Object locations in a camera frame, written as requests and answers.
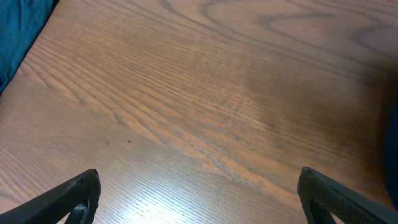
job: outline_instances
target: brown wooden tabletop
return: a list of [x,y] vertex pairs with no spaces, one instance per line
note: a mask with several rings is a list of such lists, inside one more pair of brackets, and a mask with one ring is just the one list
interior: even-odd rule
[[397,18],[390,0],[61,0],[0,99],[3,211],[90,168],[95,223],[306,223],[303,166],[390,206]]

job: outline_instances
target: wooden table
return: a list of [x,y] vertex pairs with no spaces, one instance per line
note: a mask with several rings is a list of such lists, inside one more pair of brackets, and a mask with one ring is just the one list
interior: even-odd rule
[[96,223],[306,223],[310,166],[384,205],[391,0],[61,0],[0,99],[0,198],[87,170]]

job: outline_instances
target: dark blue fabric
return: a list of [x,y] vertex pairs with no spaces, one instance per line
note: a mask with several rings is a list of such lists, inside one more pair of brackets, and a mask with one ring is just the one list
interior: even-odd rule
[[0,93],[11,81],[56,0],[0,0]]
[[398,101],[395,103],[390,115],[390,123],[384,145],[383,163],[387,189],[392,203],[398,210]]

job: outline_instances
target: teal cloth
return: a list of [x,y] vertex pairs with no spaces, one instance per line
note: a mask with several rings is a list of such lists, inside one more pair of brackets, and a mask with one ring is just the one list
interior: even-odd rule
[[0,93],[12,80],[57,0],[0,0]]

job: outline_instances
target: wood grain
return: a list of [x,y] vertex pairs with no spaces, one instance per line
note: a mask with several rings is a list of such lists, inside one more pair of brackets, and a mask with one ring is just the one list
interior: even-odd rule
[[391,206],[397,17],[388,0],[60,1],[0,101],[0,196],[96,168],[97,223],[305,223],[310,166]]

